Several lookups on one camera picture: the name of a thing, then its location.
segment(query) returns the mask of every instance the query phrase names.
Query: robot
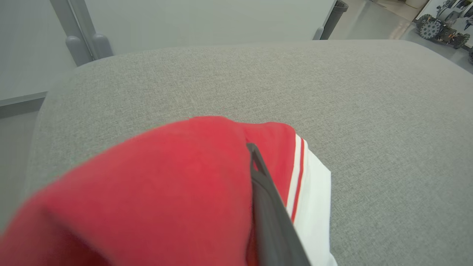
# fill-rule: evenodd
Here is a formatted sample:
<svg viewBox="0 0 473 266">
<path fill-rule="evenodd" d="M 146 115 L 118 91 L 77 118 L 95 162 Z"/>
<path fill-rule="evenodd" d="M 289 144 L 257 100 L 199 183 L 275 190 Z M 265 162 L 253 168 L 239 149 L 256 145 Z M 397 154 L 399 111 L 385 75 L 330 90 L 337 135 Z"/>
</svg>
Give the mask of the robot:
<svg viewBox="0 0 473 266">
<path fill-rule="evenodd" d="M 466 18 L 465 30 L 473 25 L 473 0 L 447 0 L 437 7 L 437 17 L 425 14 L 417 21 L 419 35 L 427 40 L 461 48 L 470 39 L 469 34 L 457 33 L 452 28 L 459 18 Z"/>
</svg>

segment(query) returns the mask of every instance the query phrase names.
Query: gray upholstered cushion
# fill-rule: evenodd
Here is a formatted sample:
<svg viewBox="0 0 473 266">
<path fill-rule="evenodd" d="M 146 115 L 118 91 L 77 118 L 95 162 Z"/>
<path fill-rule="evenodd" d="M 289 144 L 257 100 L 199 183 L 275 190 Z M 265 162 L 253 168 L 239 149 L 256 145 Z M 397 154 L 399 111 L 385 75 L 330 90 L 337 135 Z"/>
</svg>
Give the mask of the gray upholstered cushion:
<svg viewBox="0 0 473 266">
<path fill-rule="evenodd" d="M 340 265 L 473 264 L 473 75 L 405 41 L 173 48 L 81 66 L 40 111 L 25 195 L 198 115 L 283 122 L 307 140 L 332 171 Z"/>
</svg>

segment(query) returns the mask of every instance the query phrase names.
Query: folded clothing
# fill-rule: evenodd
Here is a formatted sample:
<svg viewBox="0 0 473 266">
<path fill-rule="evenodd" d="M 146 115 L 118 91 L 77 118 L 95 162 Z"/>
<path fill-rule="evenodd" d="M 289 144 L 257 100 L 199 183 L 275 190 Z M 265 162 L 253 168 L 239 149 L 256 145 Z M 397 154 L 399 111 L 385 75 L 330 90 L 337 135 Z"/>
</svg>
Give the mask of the folded clothing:
<svg viewBox="0 0 473 266">
<path fill-rule="evenodd" d="M 313 265 L 329 251 L 330 171 L 293 128 L 198 117 L 125 141 L 30 198 L 0 264 L 256 264 L 247 143 L 255 143 Z"/>
</svg>

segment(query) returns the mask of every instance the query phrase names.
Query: black trash bin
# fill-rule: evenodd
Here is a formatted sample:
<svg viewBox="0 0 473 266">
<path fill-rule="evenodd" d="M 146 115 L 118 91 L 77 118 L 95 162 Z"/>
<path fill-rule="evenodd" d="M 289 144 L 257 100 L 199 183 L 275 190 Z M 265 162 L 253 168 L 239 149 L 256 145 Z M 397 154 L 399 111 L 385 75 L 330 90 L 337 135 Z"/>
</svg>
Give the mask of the black trash bin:
<svg viewBox="0 0 473 266">
<path fill-rule="evenodd" d="M 325 24 L 324 32 L 320 37 L 321 40 L 328 40 L 328 37 L 330 37 L 330 34 L 332 34 L 332 31 L 335 28 L 335 25 L 337 25 L 338 20 L 343 15 L 343 13 L 347 11 L 347 9 L 347 3 L 337 0 L 332 12 L 330 13 L 330 16 L 328 17 L 327 23 Z"/>
</svg>

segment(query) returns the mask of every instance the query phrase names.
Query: red garment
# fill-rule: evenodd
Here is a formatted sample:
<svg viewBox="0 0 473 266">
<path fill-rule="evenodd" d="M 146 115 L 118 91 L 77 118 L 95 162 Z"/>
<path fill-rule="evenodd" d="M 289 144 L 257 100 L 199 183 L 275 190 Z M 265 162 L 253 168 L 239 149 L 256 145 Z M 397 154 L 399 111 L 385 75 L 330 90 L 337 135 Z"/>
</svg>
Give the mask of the red garment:
<svg viewBox="0 0 473 266">
<path fill-rule="evenodd" d="M 193 118 L 134 137 L 29 199 L 1 240 L 0 265 L 254 262 L 246 143 L 258 146 L 286 204 L 294 137 L 285 124 L 222 117 Z"/>
</svg>

